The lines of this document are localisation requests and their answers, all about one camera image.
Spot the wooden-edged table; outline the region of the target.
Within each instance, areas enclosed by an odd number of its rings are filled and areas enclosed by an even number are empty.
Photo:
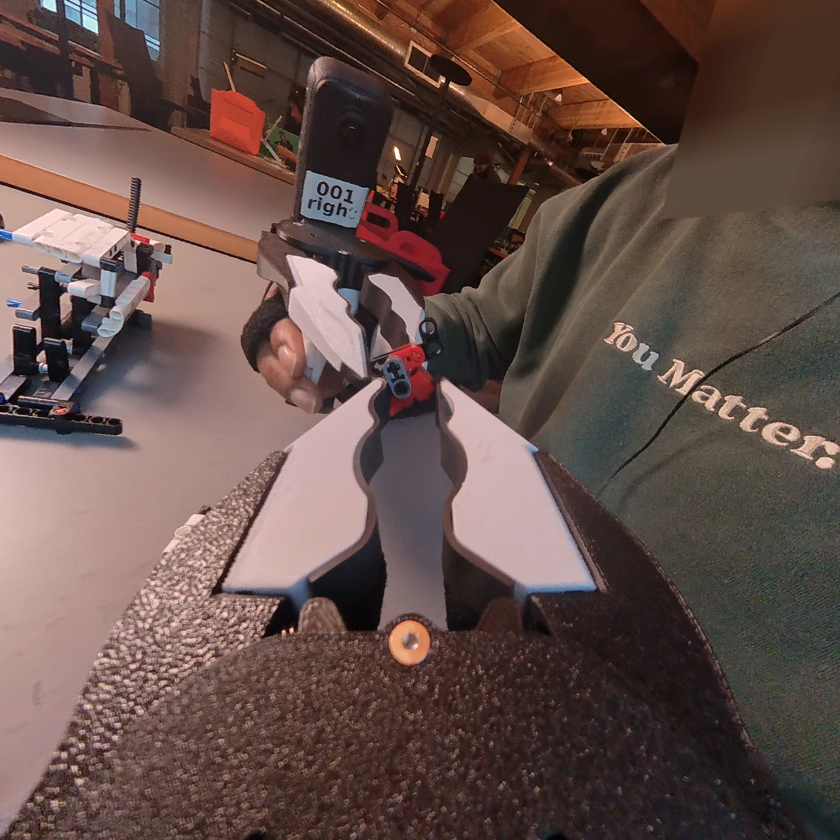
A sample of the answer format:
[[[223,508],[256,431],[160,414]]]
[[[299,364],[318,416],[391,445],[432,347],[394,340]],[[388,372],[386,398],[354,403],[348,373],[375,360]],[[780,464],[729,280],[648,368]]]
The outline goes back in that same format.
[[[2,90],[58,123],[2,122],[1,181],[124,219],[142,181],[139,226],[255,262],[262,232],[291,215],[295,189],[108,108]]]

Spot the person's right hand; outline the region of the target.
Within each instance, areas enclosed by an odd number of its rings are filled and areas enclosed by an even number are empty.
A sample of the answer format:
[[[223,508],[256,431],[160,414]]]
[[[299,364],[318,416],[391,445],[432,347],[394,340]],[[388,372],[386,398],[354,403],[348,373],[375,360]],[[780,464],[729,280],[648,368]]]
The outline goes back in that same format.
[[[268,385],[287,402],[302,411],[315,414],[323,400],[336,396],[344,388],[343,376],[326,366],[318,384],[304,374],[306,351],[298,326],[288,318],[274,324],[268,339],[257,353],[257,369]]]

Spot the orange crate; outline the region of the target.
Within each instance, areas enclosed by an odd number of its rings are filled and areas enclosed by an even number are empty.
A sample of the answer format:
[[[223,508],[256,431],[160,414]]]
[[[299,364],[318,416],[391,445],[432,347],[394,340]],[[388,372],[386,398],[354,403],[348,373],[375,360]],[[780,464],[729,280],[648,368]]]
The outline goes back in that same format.
[[[254,101],[235,91],[212,90],[209,134],[231,148],[257,155],[266,114]]]

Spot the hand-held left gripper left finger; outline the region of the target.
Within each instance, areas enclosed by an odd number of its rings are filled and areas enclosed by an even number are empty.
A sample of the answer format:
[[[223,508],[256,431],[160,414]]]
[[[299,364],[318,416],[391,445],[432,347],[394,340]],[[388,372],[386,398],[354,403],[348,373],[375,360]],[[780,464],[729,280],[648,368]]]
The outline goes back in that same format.
[[[285,460],[222,581],[228,594],[284,595],[312,585],[369,542],[375,502],[363,446],[380,418],[383,382],[366,385],[284,450]]]

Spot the toy vehicle chassis build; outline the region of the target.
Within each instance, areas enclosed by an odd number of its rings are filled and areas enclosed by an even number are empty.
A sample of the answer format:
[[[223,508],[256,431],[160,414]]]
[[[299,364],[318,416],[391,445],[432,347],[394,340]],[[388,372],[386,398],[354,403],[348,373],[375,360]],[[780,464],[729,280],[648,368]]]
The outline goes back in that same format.
[[[17,322],[12,352],[1,365],[3,425],[47,427],[58,434],[120,435],[122,420],[81,410],[79,398],[118,334],[150,327],[140,304],[153,302],[172,248],[137,234],[142,181],[134,177],[124,226],[55,209],[2,240],[25,245],[61,267],[23,266],[36,277],[30,301],[7,299]]]

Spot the person's right forearm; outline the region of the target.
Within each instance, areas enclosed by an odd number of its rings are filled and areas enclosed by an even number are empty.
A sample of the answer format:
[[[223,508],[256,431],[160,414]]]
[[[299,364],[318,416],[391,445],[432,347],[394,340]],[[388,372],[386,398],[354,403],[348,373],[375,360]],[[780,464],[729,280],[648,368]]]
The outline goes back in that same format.
[[[428,369],[479,391],[507,374],[525,380],[563,370],[560,322],[576,282],[580,253],[563,238],[529,241],[488,273],[478,288],[427,299],[443,352]]]

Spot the red toy brick piece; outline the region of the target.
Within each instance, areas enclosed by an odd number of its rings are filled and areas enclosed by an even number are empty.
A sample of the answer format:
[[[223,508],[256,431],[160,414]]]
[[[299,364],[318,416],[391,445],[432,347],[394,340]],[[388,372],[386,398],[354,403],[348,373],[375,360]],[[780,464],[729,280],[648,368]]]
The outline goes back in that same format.
[[[435,397],[436,384],[425,363],[425,348],[420,343],[405,344],[373,358],[372,371],[385,378],[392,393],[390,417],[414,408],[426,408],[426,403]]]

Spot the green sweatshirt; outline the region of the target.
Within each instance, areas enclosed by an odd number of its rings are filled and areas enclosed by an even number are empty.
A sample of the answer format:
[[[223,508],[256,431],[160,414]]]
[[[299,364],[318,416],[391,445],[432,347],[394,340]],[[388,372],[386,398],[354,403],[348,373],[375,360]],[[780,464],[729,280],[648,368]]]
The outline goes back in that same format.
[[[667,219],[676,152],[532,220],[523,246],[580,253],[563,370],[507,374],[500,418],[663,566],[806,828],[838,838],[838,203]]]

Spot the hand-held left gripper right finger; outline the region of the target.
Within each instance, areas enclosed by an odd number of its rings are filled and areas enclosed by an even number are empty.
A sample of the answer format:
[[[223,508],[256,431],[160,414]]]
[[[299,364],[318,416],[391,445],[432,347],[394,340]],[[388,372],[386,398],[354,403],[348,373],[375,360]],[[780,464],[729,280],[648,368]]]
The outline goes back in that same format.
[[[537,449],[450,382],[438,385],[441,463],[453,484],[444,535],[468,566],[517,600],[594,592]]]

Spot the grey desk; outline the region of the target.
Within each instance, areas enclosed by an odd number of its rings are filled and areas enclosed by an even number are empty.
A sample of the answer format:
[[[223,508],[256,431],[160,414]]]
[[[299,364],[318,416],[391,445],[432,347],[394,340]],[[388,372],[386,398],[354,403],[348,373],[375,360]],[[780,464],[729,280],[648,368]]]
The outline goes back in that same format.
[[[123,435],[2,428],[2,828],[174,530],[323,419],[245,360],[256,268],[175,239],[171,250],[152,329],[124,330],[85,391],[84,408],[121,418]]]

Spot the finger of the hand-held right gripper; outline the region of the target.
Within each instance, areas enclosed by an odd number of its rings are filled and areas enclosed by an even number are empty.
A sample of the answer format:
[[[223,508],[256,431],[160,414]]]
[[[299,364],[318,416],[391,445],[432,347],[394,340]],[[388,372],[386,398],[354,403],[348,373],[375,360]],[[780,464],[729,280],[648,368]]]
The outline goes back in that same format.
[[[415,279],[404,270],[369,274],[363,283],[363,307],[376,320],[371,360],[422,341],[419,324],[425,319],[424,298]]]
[[[305,376],[317,383],[330,364],[336,371],[345,367],[368,379],[364,331],[351,317],[350,304],[336,291],[335,270],[305,256],[289,256],[287,263],[293,279],[287,308],[304,339]]]

